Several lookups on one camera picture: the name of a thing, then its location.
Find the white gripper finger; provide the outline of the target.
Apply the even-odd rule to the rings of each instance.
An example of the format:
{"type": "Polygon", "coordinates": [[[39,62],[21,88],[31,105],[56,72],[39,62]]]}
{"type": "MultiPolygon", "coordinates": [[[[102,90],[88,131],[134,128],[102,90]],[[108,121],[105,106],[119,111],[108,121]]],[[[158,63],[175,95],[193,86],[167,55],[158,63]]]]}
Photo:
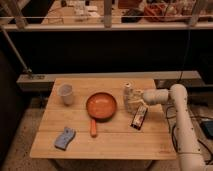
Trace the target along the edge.
{"type": "Polygon", "coordinates": [[[133,96],[133,95],[135,94],[135,91],[134,91],[134,89],[130,88],[130,89],[127,89],[127,90],[126,90],[126,94],[127,94],[128,96],[133,96]]]}
{"type": "Polygon", "coordinates": [[[140,106],[140,102],[133,101],[133,102],[129,102],[128,105],[131,109],[137,109],[140,106]]]}

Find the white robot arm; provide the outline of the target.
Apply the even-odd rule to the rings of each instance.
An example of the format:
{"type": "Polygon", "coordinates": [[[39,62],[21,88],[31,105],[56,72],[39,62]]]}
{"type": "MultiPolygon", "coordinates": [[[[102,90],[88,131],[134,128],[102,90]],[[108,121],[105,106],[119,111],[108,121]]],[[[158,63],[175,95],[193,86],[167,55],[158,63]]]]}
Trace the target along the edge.
{"type": "Polygon", "coordinates": [[[174,84],[169,89],[134,90],[127,83],[123,99],[128,112],[133,112],[132,104],[136,102],[148,107],[171,100],[176,109],[177,154],[181,171],[207,171],[188,111],[188,93],[182,84],[174,84]]]}

